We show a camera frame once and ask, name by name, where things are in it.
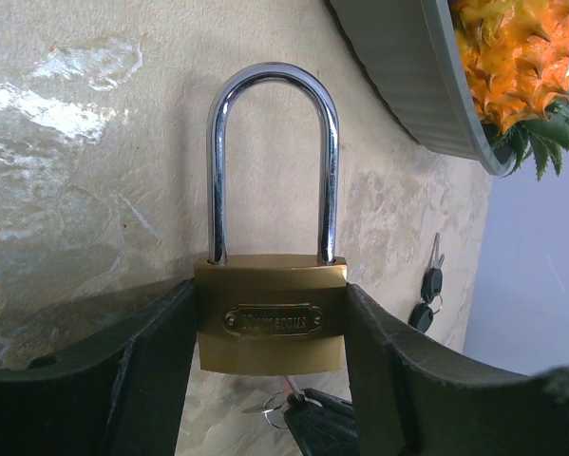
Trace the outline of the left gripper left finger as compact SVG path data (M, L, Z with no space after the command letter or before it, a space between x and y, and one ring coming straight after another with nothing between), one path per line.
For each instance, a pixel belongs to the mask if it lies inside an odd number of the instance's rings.
M174 454L196 338L188 279L23 370L0 370L0 455Z

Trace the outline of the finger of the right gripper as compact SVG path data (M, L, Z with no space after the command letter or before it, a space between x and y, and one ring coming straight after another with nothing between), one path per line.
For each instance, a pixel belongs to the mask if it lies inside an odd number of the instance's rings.
M305 456L358 456L351 401L307 388L287 397L284 421Z

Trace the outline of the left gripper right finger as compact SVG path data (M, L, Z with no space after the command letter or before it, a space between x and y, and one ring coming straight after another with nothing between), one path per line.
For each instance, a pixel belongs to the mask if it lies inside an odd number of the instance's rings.
M521 375L436 342L348 285L345 346L363 455L569 455L569 367Z

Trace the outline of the brass padlock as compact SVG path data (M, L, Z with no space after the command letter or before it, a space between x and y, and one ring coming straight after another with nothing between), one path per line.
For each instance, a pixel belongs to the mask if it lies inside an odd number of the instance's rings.
M280 82L312 102L320 127L317 251L228 255L226 127L243 92ZM199 363L204 371L285 376L344 364L346 260L335 253L339 121L328 90L308 71L270 62L234 74L214 98L206 132L208 257L194 267Z

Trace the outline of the small silver keys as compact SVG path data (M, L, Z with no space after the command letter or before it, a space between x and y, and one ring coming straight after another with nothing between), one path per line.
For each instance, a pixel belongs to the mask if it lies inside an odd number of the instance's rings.
M285 422L285 412L298 404L312 404L319 408L323 405L312 398L308 398L305 391L301 389L291 375L281 377L281 390L273 393L262 403L251 406L242 411L244 414L260 414L266 422L279 430L288 430Z

